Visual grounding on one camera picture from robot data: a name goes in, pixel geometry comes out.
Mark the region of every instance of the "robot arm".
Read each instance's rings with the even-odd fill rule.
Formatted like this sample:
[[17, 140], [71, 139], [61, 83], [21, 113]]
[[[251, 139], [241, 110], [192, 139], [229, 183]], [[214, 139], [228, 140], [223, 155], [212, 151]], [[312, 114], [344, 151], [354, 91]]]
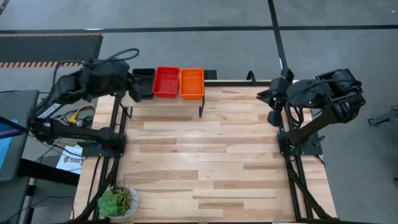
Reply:
[[[348, 69], [324, 73], [314, 80], [300, 80], [294, 84], [293, 77], [288, 70], [285, 75], [273, 80], [268, 90], [257, 94], [257, 99], [268, 103], [273, 109], [268, 116], [272, 125], [281, 124], [281, 111], [285, 108], [290, 118], [289, 139], [293, 146], [305, 142], [311, 134], [329, 124], [351, 121], [365, 104], [362, 83], [355, 80]], [[293, 119], [290, 107], [295, 108], [298, 121]], [[322, 113], [301, 128], [303, 108], [321, 109]]]
[[30, 131], [39, 141], [53, 144], [59, 137], [94, 140], [102, 147], [117, 147], [117, 134], [111, 128], [100, 130], [64, 125], [50, 118], [63, 105], [79, 99], [90, 100], [104, 95], [124, 94], [136, 102], [141, 100], [139, 88], [128, 72], [129, 65], [120, 59], [93, 60], [79, 71], [62, 76], [52, 87], [46, 99], [39, 103], [29, 117]]

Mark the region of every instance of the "gray floor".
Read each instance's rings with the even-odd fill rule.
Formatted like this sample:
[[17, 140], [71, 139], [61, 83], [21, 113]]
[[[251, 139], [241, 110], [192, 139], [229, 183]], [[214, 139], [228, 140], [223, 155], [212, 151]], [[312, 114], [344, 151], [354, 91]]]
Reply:
[[[347, 26], [398, 24], [396, 0], [274, 0], [280, 26]], [[95, 29], [172, 26], [270, 26], [267, 1], [261, 0], [10, 0], [0, 29]], [[343, 220], [397, 223], [397, 140], [391, 126], [371, 128], [367, 118], [398, 105], [396, 64], [398, 30], [282, 31], [284, 50], [296, 79], [314, 78], [349, 68], [363, 82], [367, 104], [348, 124], [326, 127], [326, 171], [338, 216]], [[217, 69], [219, 78], [271, 79], [280, 72], [272, 31], [105, 34], [100, 57], [137, 47], [132, 68], [177, 65]], [[65, 73], [73, 68], [66, 68]], [[0, 91], [50, 88], [51, 69], [0, 69]], [[37, 148], [25, 157], [36, 159]], [[43, 208], [34, 223], [62, 222], [70, 205]]]

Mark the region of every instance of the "plant pot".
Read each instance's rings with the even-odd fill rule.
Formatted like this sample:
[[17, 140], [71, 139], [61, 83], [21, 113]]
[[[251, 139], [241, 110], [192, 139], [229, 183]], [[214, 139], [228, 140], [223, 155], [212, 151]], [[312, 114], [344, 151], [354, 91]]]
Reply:
[[124, 187], [124, 188], [128, 189], [130, 191], [131, 198], [133, 199], [133, 200], [131, 200], [130, 209], [127, 210], [124, 215], [120, 215], [120, 216], [116, 216], [116, 217], [110, 216], [109, 218], [111, 218], [111, 219], [123, 219], [123, 218], [130, 217], [133, 214], [135, 214], [139, 208], [140, 200], [139, 200], [138, 192], [130, 187]]

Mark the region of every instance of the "white paper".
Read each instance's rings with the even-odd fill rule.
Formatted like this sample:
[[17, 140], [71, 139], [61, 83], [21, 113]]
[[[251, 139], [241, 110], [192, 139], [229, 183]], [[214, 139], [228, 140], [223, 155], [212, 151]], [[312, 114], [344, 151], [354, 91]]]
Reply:
[[[76, 145], [74, 147], [65, 146], [65, 149], [71, 153], [78, 154], [81, 156], [82, 147]], [[83, 158], [70, 154], [67, 151], [62, 152], [60, 160], [57, 164], [57, 169], [63, 169], [75, 174], [81, 173], [81, 167], [83, 166]]]

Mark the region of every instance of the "succulent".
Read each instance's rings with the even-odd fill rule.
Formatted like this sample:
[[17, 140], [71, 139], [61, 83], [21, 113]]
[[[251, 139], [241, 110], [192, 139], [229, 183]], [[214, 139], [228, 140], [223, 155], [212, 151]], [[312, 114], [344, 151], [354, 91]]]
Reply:
[[99, 213], [105, 218], [124, 215], [130, 209], [131, 194], [127, 188], [116, 186], [107, 190], [99, 199]]

